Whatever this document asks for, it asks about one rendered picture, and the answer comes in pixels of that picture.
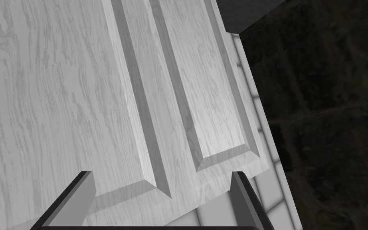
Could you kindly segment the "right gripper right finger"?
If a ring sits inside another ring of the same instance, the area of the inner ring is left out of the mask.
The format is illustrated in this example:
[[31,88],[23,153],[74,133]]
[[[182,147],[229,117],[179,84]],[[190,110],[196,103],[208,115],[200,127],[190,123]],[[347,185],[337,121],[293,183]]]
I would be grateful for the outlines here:
[[244,172],[232,172],[229,195],[238,226],[250,226],[252,230],[274,230]]

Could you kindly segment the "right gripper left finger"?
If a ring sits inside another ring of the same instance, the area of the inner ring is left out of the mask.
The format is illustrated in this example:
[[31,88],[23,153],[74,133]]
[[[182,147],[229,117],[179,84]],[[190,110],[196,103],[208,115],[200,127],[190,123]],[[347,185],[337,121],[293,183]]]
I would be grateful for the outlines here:
[[81,171],[36,221],[32,229],[81,226],[95,194],[93,172]]

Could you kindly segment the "white wooden panelled door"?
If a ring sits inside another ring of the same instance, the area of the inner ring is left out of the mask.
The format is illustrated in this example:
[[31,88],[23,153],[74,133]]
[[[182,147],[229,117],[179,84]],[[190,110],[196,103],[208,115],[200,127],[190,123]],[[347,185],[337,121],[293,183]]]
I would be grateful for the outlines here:
[[84,225],[162,226],[269,168],[216,0],[0,0],[0,230],[81,171]]

